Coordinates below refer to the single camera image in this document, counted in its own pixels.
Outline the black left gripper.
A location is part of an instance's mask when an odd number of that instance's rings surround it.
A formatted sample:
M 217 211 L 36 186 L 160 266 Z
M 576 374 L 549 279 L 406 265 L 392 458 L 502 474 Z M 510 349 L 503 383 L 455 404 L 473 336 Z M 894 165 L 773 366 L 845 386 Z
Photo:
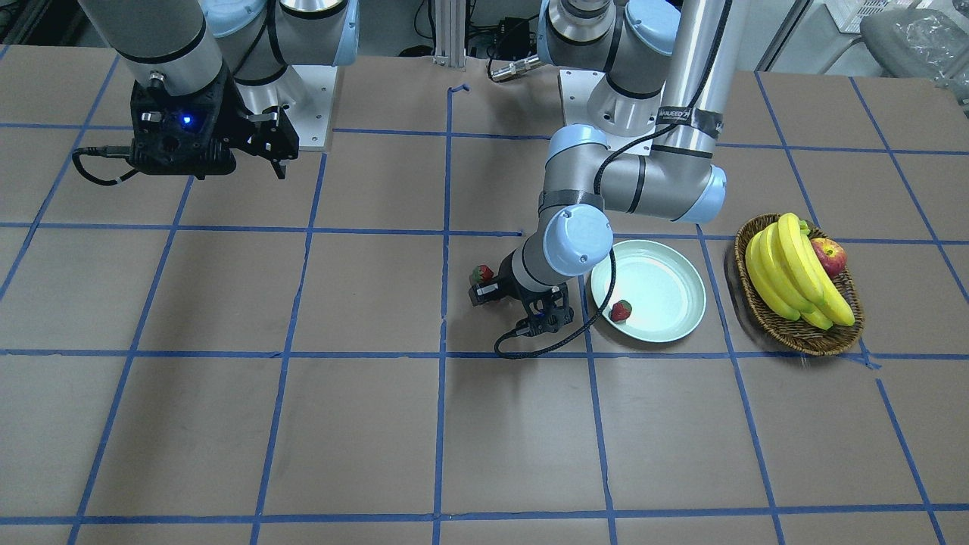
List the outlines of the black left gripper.
M 511 297 L 519 301 L 525 317 L 511 331 L 513 337 L 537 337 L 545 332 L 559 332 L 572 321 L 572 308 L 565 284 L 558 284 L 544 292 L 533 292 L 519 285 L 510 275 L 494 276 L 487 284 L 471 285 L 469 296 L 473 306 Z

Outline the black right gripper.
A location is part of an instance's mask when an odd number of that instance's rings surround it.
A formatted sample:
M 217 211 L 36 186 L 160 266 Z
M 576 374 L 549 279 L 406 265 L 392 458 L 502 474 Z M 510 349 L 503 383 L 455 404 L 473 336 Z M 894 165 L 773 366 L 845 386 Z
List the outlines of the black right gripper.
M 128 164 L 145 175 L 224 176 L 235 172 L 239 149 L 270 162 L 277 179 L 298 158 L 300 138 L 280 106 L 252 113 L 229 68 L 202 89 L 183 96 L 167 91 L 159 76 L 134 83 L 130 98 L 132 144 Z

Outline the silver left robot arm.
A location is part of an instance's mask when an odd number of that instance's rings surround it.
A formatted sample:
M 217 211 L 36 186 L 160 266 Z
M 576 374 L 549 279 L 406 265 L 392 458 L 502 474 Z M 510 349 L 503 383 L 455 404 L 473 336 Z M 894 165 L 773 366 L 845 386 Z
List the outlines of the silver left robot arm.
M 537 55 L 596 71 L 589 123 L 557 130 L 537 228 L 472 304 L 509 297 L 525 317 L 503 339 L 557 332 L 574 317 L 567 282 L 612 256 L 606 211 L 703 223 L 723 206 L 712 155 L 736 73 L 747 1 L 544 1 Z

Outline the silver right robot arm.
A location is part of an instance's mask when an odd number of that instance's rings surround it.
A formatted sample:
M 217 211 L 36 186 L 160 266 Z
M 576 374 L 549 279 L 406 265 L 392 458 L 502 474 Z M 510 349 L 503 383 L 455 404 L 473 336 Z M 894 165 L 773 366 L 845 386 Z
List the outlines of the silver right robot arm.
M 227 176 L 233 151 L 278 179 L 325 129 L 312 72 L 353 64 L 357 1 L 83 1 L 83 13 L 134 77 L 132 141 L 82 146 L 70 159 L 100 186 L 134 175 Z

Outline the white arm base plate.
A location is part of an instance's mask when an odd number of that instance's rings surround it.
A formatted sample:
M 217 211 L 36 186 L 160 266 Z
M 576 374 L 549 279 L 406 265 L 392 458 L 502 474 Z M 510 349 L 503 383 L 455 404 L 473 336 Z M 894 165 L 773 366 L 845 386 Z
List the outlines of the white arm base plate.
M 317 65 L 295 65 L 291 68 L 298 75 L 298 85 L 287 115 L 300 138 L 300 149 L 326 151 L 332 135 L 340 69 Z

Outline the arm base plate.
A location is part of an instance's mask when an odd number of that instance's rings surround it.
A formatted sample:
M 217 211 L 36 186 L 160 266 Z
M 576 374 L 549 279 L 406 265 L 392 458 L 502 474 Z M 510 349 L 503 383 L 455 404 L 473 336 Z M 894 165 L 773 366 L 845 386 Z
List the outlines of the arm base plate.
M 596 71 L 561 69 L 559 89 L 565 125 L 584 124 L 603 131 L 610 148 L 650 134 L 664 89 L 648 98 L 630 98 L 613 89 Z

